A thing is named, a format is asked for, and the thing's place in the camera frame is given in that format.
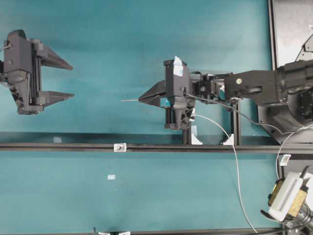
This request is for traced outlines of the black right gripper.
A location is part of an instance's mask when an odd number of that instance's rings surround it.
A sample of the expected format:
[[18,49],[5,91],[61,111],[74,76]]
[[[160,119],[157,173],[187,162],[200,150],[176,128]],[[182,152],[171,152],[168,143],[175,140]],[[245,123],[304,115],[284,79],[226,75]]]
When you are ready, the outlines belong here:
[[187,94],[192,93],[192,82],[187,64],[180,60],[166,60],[165,80],[157,82],[139,102],[156,107],[171,107],[174,114],[173,130],[186,130],[195,108],[195,100]]

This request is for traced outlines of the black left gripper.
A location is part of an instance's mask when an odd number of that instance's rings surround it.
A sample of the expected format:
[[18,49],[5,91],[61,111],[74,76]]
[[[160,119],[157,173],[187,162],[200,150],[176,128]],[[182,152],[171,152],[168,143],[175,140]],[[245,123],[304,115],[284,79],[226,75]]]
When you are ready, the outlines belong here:
[[23,30],[10,32],[5,41],[3,71],[20,115],[36,115],[74,94],[41,91],[41,65],[73,70],[73,67],[38,39],[27,39]]

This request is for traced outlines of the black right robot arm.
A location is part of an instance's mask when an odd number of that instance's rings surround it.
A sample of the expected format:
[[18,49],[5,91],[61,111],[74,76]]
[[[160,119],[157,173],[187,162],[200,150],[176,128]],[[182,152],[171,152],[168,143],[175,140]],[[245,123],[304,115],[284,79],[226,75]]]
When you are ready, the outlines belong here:
[[252,100],[263,127],[273,138],[307,136],[313,129],[313,63],[299,60],[275,70],[209,74],[190,71],[185,62],[164,62],[165,78],[138,98],[166,111],[165,128],[187,130],[196,102],[235,112],[241,99]]

